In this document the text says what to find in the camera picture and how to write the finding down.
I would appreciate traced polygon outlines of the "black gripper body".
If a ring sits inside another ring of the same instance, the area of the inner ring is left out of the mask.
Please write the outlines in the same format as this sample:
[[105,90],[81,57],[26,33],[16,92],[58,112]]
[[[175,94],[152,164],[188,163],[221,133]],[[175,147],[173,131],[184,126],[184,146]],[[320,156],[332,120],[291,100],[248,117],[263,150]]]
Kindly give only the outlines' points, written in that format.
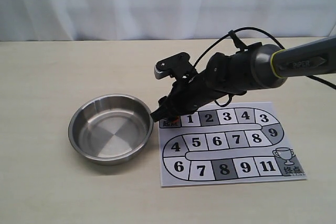
[[228,92],[208,87],[205,76],[198,74],[189,83],[173,83],[171,92],[159,99],[159,107],[168,110],[168,117],[182,116],[226,95]]

